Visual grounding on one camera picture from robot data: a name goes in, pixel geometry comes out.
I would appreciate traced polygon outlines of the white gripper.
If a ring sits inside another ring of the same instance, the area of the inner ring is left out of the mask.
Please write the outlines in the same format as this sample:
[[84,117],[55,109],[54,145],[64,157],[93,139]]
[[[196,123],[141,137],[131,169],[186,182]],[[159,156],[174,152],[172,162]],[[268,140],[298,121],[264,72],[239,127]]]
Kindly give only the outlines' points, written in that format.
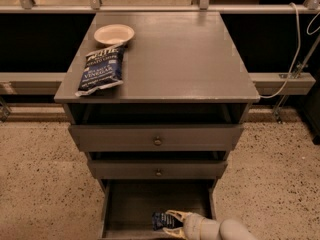
[[183,228],[163,228],[163,231],[172,237],[183,240],[221,240],[219,234],[220,223],[216,220],[177,210],[167,210],[166,214],[183,222]]

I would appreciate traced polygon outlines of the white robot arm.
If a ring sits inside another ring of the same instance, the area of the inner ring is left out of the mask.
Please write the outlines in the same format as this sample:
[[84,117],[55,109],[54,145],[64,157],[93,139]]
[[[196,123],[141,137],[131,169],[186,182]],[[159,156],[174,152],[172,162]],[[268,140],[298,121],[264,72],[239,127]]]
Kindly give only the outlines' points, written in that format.
[[237,220],[226,219],[222,222],[208,219],[200,214],[167,210],[166,215],[171,215],[182,223],[181,227],[163,231],[175,238],[183,240],[258,240],[249,232],[246,226]]

